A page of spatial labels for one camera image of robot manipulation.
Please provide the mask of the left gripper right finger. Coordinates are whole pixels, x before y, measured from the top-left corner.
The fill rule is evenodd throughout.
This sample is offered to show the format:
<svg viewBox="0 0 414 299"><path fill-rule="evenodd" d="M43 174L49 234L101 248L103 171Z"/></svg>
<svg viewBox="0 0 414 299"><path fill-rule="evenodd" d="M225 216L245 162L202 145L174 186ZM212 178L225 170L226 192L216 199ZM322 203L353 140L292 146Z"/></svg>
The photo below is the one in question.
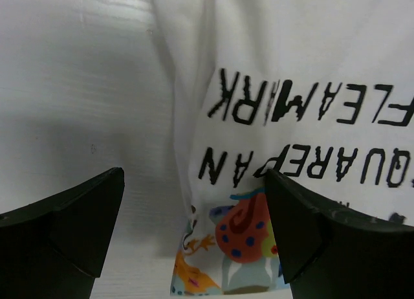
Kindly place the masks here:
<svg viewBox="0 0 414 299"><path fill-rule="evenodd" d="M413 227L363 214L269 170L265 194L294 298L413 297Z"/></svg>

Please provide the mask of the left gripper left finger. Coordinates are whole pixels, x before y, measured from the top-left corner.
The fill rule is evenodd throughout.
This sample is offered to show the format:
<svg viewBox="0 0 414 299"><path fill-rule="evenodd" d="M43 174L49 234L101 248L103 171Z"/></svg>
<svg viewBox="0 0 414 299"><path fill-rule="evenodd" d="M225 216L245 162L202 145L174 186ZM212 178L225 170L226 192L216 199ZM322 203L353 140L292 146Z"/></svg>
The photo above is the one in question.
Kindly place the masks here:
<svg viewBox="0 0 414 299"><path fill-rule="evenodd" d="M101 276L124 192L111 168L1 214L1 297L89 298Z"/></svg>

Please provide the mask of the white cartoon print t-shirt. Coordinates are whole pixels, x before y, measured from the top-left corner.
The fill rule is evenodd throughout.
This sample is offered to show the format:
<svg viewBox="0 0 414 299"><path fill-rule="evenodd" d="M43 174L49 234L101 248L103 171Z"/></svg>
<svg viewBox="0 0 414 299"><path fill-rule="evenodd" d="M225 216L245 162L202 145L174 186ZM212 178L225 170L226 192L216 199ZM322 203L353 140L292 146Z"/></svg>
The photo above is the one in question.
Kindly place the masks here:
<svg viewBox="0 0 414 299"><path fill-rule="evenodd" d="M173 296L284 289L268 170L413 224L413 0L152 0L187 212Z"/></svg>

